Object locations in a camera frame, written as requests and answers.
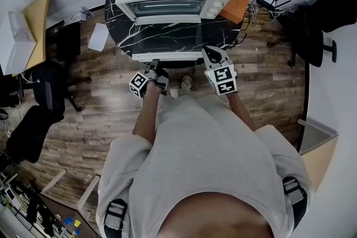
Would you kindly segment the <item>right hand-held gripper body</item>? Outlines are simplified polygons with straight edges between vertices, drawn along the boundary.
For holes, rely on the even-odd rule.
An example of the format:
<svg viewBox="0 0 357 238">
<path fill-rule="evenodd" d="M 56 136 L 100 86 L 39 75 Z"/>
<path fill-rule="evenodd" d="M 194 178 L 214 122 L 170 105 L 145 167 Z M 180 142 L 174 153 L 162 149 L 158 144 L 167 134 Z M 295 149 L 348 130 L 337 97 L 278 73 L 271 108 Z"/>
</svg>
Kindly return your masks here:
<svg viewBox="0 0 357 238">
<path fill-rule="evenodd" d="M 205 76 L 209 84 L 218 95 L 226 95 L 237 92 L 237 72 L 230 60 L 213 63 L 205 60 Z"/>
</svg>

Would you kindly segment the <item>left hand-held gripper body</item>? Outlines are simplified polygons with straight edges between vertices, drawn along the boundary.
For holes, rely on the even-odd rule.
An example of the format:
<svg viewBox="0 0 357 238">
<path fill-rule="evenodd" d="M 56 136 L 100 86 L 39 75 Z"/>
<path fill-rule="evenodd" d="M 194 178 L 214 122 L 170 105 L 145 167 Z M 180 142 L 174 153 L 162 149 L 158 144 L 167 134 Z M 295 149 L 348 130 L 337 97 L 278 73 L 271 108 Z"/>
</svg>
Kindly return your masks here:
<svg viewBox="0 0 357 238">
<path fill-rule="evenodd" d="M 143 99 L 149 81 L 154 81 L 162 90 L 162 94 L 167 95 L 169 86 L 168 73 L 160 67 L 155 70 L 147 69 L 144 73 L 137 72 L 129 82 L 130 91 L 139 99 Z"/>
</svg>

